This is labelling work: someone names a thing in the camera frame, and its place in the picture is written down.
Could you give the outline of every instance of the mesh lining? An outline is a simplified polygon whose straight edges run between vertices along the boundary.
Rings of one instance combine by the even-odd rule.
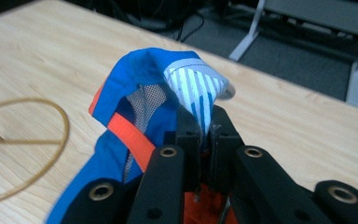
[[[134,125],[144,133],[154,112],[167,100],[167,94],[158,84],[140,85],[138,91],[127,96],[127,99],[134,111]],[[124,183],[127,181],[133,161],[133,155],[129,152],[123,173]]]

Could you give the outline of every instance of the blue fabric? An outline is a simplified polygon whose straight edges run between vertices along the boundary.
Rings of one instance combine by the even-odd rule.
[[[133,122],[134,113],[126,97],[138,91],[140,85],[159,84],[167,94],[167,100],[154,111],[148,121],[145,136],[156,147],[161,146],[165,132],[176,129],[176,110],[181,104],[172,88],[168,86],[164,72],[168,66],[183,59],[199,60],[200,57],[193,51],[178,52],[164,49],[139,49],[127,54],[117,62],[104,82],[92,116],[104,126],[107,126],[115,112]],[[57,201],[47,223],[60,223],[72,200],[89,182],[100,178],[112,178],[122,182],[128,154],[126,146],[113,133],[103,133],[95,145],[95,153]],[[141,169],[134,162],[127,181],[141,174]]]

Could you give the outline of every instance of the brass insert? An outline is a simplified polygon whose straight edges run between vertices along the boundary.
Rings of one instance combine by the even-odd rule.
[[[172,157],[176,155],[176,150],[172,147],[165,147],[159,152],[159,154],[163,157]]]
[[[245,154],[247,156],[250,156],[250,157],[253,157],[253,158],[260,158],[260,157],[263,156],[263,152],[261,152],[257,148],[246,148],[245,149]]]
[[[108,182],[103,182],[99,185],[94,186],[94,188],[89,191],[89,197],[93,201],[102,201],[109,198],[113,194],[113,191],[114,189],[112,184]]]
[[[339,200],[342,203],[357,203],[358,199],[356,195],[350,192],[347,189],[344,189],[339,186],[332,186],[328,188],[328,192],[333,198]]]

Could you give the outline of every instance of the gray carpet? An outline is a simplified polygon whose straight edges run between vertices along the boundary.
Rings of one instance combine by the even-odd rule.
[[[244,17],[222,19],[212,9],[203,9],[200,14],[205,23],[185,43],[225,58],[245,37],[253,16],[243,13]],[[200,23],[200,17],[190,17],[182,36]],[[358,40],[286,23],[264,21],[259,37],[239,63],[345,101],[351,63],[358,59]],[[175,39],[178,32],[161,34]]]

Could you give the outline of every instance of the black cable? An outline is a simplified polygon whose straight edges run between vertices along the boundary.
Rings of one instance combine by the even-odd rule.
[[[86,8],[93,10],[95,8],[95,2],[93,0],[89,0],[89,2],[86,4]]]
[[[162,8],[162,5],[164,5],[165,3],[165,0],[162,0],[160,3],[159,3],[159,6],[158,8],[154,11],[152,17],[151,17],[151,20],[153,20],[155,18],[156,15],[159,14],[159,12],[161,11],[161,8]]]
[[[183,27],[185,26],[185,22],[183,21],[182,22],[182,25],[180,26],[179,28],[179,33],[178,33],[178,36],[176,37],[176,41],[179,41],[180,40],[180,37],[182,36],[182,32],[183,32]]]
[[[197,26],[194,30],[192,30],[190,33],[188,33],[183,39],[181,39],[180,42],[182,42],[182,43],[184,43],[189,37],[191,37],[193,34],[195,34],[205,23],[204,17],[201,14],[199,14],[199,12],[196,12],[194,15],[201,18],[201,24],[199,26]]]
[[[112,7],[113,15],[116,15],[116,19],[120,21],[124,21],[128,24],[132,24],[130,19],[127,17],[126,13],[121,9],[121,7],[118,5],[118,3],[115,0],[108,0],[108,3]]]

